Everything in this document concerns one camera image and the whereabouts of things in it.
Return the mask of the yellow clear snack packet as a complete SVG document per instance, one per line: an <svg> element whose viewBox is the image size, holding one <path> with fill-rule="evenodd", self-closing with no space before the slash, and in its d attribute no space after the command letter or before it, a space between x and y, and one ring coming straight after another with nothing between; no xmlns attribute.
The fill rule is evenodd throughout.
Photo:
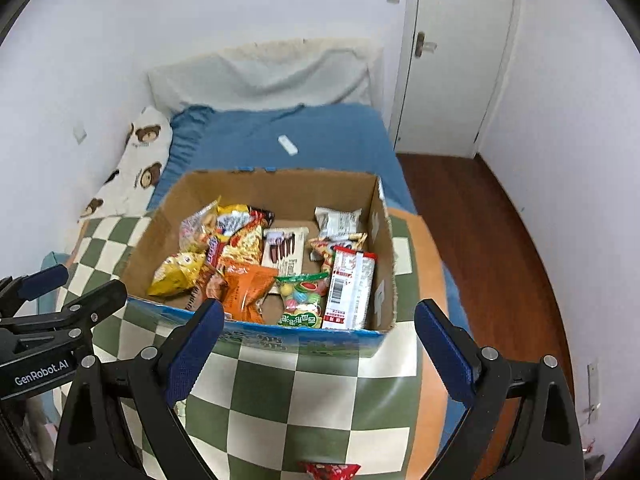
<svg viewBox="0 0 640 480"><path fill-rule="evenodd" d="M180 223L179 249L182 252L205 252L215 233L220 197Z"/></svg>

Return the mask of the orange snack packet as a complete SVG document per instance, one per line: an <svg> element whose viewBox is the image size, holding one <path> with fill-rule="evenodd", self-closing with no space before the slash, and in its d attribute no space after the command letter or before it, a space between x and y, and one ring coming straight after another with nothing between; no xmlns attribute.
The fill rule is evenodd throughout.
<svg viewBox="0 0 640 480"><path fill-rule="evenodd" d="M262 307L276 281L278 270L244 262L234 262L224 271L227 290L222 306L226 318L236 322L264 324Z"/></svg>

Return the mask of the small red candy packet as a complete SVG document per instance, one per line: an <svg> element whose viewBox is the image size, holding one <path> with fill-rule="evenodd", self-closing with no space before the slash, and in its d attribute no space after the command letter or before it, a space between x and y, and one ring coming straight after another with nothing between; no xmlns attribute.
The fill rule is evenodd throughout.
<svg viewBox="0 0 640 480"><path fill-rule="evenodd" d="M352 480L360 471L358 464L301 462L304 473L312 480Z"/></svg>

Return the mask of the watermelon gum candy bag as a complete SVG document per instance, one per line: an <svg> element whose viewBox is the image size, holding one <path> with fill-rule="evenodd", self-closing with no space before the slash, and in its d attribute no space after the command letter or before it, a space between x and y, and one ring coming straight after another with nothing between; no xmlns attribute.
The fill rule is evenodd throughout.
<svg viewBox="0 0 640 480"><path fill-rule="evenodd" d="M278 276L278 293L283 312L278 321L289 328L320 328L326 294L329 291L329 273Z"/></svg>

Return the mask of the red white snack packet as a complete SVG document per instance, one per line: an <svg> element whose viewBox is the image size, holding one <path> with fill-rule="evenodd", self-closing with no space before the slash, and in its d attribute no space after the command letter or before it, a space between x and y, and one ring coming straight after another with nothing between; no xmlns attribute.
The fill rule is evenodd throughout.
<svg viewBox="0 0 640 480"><path fill-rule="evenodd" d="M338 246L322 327L363 330L374 278L376 255Z"/></svg>

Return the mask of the silver snack packet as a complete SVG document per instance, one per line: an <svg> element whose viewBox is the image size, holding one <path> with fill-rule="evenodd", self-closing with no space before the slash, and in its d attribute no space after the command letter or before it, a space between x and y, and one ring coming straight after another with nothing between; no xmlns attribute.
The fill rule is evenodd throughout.
<svg viewBox="0 0 640 480"><path fill-rule="evenodd" d="M362 210L339 211L326 207L314 208L320 240L352 235L358 232Z"/></svg>

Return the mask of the bear print pillow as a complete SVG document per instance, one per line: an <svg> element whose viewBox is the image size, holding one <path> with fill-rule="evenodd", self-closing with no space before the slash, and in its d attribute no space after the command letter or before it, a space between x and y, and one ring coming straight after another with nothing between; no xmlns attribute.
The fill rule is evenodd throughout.
<svg viewBox="0 0 640 480"><path fill-rule="evenodd" d="M155 107L145 107L130 124L122 158L81 220L143 214L167 164L171 141L167 117Z"/></svg>

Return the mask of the green white checkered blanket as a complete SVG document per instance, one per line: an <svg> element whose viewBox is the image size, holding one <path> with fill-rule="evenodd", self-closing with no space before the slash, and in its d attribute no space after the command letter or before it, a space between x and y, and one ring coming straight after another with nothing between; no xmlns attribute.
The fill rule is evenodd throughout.
<svg viewBox="0 0 640 480"><path fill-rule="evenodd" d="M416 479L445 428L447 393L413 327L446 299L422 218L390 214L397 318L372 356L322 356L221 341L176 413L221 479L299 479L303 462L356 464L363 479Z"/></svg>

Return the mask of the chocolate stick biscuit box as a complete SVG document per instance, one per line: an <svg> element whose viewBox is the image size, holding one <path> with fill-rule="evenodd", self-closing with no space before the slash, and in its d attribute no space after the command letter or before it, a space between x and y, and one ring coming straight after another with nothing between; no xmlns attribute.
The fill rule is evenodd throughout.
<svg viewBox="0 0 640 480"><path fill-rule="evenodd" d="M306 226L265 230L260 264L266 268L276 269L280 276L301 274L308 233Z"/></svg>

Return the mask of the brown cardboard box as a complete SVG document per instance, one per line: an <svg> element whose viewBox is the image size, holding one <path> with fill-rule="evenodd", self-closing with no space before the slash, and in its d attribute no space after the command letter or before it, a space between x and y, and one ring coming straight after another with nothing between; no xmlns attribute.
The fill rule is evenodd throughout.
<svg viewBox="0 0 640 480"><path fill-rule="evenodd" d="M218 299L227 339L272 350L372 356L397 316L392 226L366 172L184 174L120 277L180 323Z"/></svg>

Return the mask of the small white remote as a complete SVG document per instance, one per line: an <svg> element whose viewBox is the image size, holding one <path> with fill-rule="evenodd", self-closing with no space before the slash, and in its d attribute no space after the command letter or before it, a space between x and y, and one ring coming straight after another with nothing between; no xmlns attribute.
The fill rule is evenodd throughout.
<svg viewBox="0 0 640 480"><path fill-rule="evenodd" d="M295 156L298 154L297 146L285 134L282 134L282 136L278 136L278 142L290 156Z"/></svg>

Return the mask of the white quilt at headboard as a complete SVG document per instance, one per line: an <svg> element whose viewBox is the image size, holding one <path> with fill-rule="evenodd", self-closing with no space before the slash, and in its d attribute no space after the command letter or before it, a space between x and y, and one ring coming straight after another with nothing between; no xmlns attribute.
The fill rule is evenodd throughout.
<svg viewBox="0 0 640 480"><path fill-rule="evenodd" d="M243 44L152 68L156 107L280 110L338 103L384 105L383 49L369 39L314 38Z"/></svg>

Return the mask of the blue bed sheet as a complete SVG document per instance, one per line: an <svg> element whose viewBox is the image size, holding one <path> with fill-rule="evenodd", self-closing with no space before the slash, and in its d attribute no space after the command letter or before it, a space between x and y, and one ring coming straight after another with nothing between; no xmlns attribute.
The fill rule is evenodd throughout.
<svg viewBox="0 0 640 480"><path fill-rule="evenodd" d="M414 205L400 163L378 113L358 104L297 107L274 112L216 112L190 107L172 118L168 161L150 200L156 208L180 177L197 169L326 169L370 172L383 181L390 214L413 214ZM290 156L279 144L285 134L297 146ZM454 322L464 323L456 284L442 265L444 304ZM448 398L442 439L462 414Z"/></svg>

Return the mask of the white door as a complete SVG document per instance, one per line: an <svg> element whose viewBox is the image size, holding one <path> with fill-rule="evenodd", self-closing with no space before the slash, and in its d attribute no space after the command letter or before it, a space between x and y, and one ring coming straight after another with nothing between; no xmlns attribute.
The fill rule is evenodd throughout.
<svg viewBox="0 0 640 480"><path fill-rule="evenodd" d="M407 0L396 151L470 157L497 89L514 0Z"/></svg>

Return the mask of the wall socket plate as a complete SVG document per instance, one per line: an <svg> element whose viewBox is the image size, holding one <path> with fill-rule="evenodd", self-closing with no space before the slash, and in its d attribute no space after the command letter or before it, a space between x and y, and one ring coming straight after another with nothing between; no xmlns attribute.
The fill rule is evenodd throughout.
<svg viewBox="0 0 640 480"><path fill-rule="evenodd" d="M85 127L81 124L76 125L73 128L73 136L78 144L81 144L82 142L84 142L85 138L87 137L87 131Z"/></svg>

